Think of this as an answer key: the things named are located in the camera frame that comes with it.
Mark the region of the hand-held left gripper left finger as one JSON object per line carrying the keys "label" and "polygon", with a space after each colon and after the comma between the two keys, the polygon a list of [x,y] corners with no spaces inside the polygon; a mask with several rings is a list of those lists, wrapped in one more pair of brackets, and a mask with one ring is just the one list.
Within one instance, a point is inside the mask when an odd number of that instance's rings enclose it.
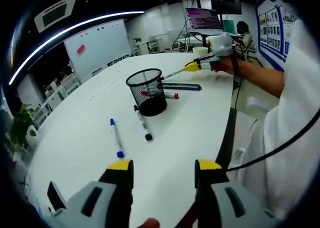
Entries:
{"label": "hand-held left gripper left finger", "polygon": [[109,165],[98,181],[91,181],[48,218],[51,228],[128,228],[134,162],[119,160]]}

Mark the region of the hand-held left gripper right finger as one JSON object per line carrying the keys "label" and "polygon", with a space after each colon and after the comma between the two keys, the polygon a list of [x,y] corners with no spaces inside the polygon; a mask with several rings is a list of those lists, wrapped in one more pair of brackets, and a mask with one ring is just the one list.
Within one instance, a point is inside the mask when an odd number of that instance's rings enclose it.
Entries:
{"label": "hand-held left gripper right finger", "polygon": [[194,165],[195,203],[198,227],[274,228],[276,217],[237,182],[230,181],[222,167],[207,159]]}

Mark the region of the person's right hand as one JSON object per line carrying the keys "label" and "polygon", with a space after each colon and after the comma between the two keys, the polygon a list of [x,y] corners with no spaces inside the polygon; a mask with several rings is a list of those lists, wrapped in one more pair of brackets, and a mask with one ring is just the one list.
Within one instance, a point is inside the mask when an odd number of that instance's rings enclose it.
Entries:
{"label": "person's right hand", "polygon": [[241,69],[246,65],[246,61],[240,60],[235,56],[226,56],[221,58],[220,63],[214,67],[213,72],[225,72],[230,75],[240,76]]}

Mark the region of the person's left hand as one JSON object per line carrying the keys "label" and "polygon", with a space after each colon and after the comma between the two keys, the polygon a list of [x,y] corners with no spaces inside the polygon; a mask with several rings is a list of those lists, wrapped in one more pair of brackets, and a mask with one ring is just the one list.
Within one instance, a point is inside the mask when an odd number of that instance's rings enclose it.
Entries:
{"label": "person's left hand", "polygon": [[138,228],[160,228],[160,222],[155,218],[148,218]]}

